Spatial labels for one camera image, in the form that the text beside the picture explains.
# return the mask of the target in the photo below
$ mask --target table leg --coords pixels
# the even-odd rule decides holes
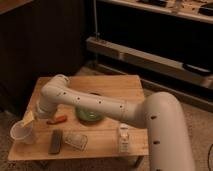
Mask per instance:
[[[141,161],[143,160],[144,156],[138,156],[137,160],[135,161],[135,163],[133,164],[134,168],[138,168],[138,166],[140,165]]]
[[[35,160],[34,163],[37,164],[41,169],[46,170],[49,167],[50,160],[48,161],[38,161]]]

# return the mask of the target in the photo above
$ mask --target shelf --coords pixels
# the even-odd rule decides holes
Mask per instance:
[[[0,14],[4,14],[33,0],[0,0]]]
[[[201,5],[213,2],[213,0],[182,0],[182,1],[168,0],[166,2],[165,7],[159,7],[157,5],[149,5],[146,3],[137,2],[136,0],[98,0],[98,1],[213,24],[213,16],[207,16],[198,13],[198,10]]]

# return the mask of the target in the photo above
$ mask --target black cabinet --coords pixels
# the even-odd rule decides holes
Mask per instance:
[[[39,76],[84,63],[83,0],[37,0],[0,15],[0,107],[23,114]]]

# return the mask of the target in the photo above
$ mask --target cable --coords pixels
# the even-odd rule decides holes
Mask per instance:
[[[208,152],[208,169],[209,169],[209,171],[212,171],[211,166],[210,166],[210,154],[211,154],[212,148],[213,148],[213,144],[210,146],[209,152]]]

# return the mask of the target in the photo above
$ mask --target small container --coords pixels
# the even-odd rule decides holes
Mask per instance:
[[[22,120],[16,122],[10,129],[10,136],[12,139],[25,144],[33,144],[36,141],[35,132],[33,130],[33,123],[27,126],[22,126]]]

